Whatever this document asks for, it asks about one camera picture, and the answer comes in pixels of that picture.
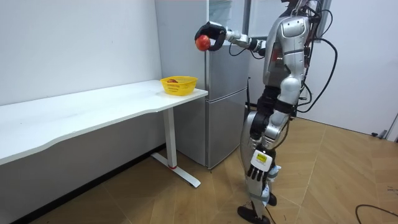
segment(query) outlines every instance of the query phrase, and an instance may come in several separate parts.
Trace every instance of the table leg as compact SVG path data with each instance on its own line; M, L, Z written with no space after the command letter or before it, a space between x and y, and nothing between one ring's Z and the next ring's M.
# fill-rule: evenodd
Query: table leg
M188 181L192 186L198 187L200 185L200 181L177 166L177 150L175 148L173 108L164 110L163 116L166 135L167 159L161 156L159 153L153 153L152 157L163 163L165 166L168 166L172 171Z

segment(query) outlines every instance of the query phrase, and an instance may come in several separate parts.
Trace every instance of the table foot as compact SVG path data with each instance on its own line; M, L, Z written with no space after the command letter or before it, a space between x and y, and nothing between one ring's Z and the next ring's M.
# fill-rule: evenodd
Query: table foot
M157 159L159 162L163 163L165 166L169 167L167 163L167 159L161 156L159 153L155 152L151 155L153 158ZM174 171L176 174L178 174L180 177L182 177L184 180L186 180L188 183L190 183L192 186L195 188L200 185L200 181L196 178L194 178L192 175L189 173L185 172L183 169L177 167L174 167L173 169L169 167L170 170Z

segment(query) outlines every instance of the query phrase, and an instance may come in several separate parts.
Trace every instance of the yellow basket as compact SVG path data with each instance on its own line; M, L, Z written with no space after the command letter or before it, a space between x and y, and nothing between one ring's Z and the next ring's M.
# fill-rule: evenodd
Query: yellow basket
M167 81L170 79L174 79L178 83L168 83ZM162 82L163 88L167 94L185 96L193 91L197 85L197 80L198 79L195 77L175 76L163 78L160 81Z

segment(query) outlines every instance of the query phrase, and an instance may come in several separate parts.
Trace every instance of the humanoid robot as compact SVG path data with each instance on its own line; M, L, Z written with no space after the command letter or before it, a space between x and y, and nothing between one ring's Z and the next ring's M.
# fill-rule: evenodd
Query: humanoid robot
M227 40L264 56L266 87L258 99L257 112L249 113L244 122L240 145L251 208L239 207L238 213L255 224L270 223L264 215L264 207L277 204L271 193L271 182L278 173L275 149L283 129L295 116L310 63L310 44L317 38L322 17L320 2L315 10L307 6L308 0L282 2L289 2L289 5L275 21L266 41L252 39L214 22L207 22L195 36L195 41L201 35L216 40L208 48L210 51L220 49Z

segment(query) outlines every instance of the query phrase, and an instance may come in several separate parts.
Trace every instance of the fruit in basket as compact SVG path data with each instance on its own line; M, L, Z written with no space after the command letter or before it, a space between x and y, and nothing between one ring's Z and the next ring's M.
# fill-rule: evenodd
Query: fruit in basket
M201 51L206 51L210 47L210 39L206 35L200 35L195 41L197 48Z
M169 80L167 80L168 83L178 83L175 79L171 78Z

